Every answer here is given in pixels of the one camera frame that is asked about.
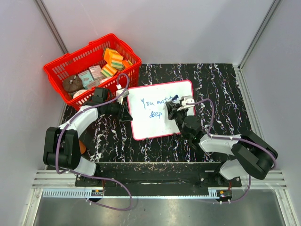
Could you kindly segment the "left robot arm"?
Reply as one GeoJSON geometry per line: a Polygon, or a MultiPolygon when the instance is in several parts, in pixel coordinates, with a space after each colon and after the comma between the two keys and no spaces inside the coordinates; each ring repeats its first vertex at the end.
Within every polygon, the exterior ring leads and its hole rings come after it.
{"type": "Polygon", "coordinates": [[[96,163],[85,159],[80,152],[79,138],[82,133],[102,115],[116,116],[120,121],[132,121],[124,99],[129,95],[127,89],[118,85],[116,97],[109,100],[110,91],[96,88],[79,111],[59,127],[49,127],[46,131],[43,162],[48,166],[74,171],[85,175],[91,186],[101,183],[102,175],[96,171],[96,163]]]}

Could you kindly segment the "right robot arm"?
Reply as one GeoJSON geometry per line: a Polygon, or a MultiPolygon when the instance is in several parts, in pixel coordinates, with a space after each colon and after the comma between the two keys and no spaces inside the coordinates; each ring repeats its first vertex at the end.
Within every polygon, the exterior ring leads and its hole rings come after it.
{"type": "Polygon", "coordinates": [[[188,101],[182,99],[179,103],[166,102],[168,119],[175,121],[180,134],[195,151],[234,156],[233,160],[223,162],[214,174],[214,182],[218,186],[225,186],[230,180],[246,175],[263,180],[276,167],[277,151],[252,131],[234,136],[204,132],[198,118],[187,114],[193,105],[191,98],[188,101]]]}

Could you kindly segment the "pink framed whiteboard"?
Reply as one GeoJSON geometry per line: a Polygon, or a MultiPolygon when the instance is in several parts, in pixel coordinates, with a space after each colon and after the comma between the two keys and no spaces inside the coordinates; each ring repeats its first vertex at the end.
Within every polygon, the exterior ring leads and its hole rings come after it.
{"type": "Polygon", "coordinates": [[[128,91],[128,108],[133,118],[131,127],[135,140],[180,133],[175,121],[168,119],[165,102],[176,95],[178,98],[175,103],[179,103],[181,97],[193,96],[190,80],[134,87],[128,91]]]}

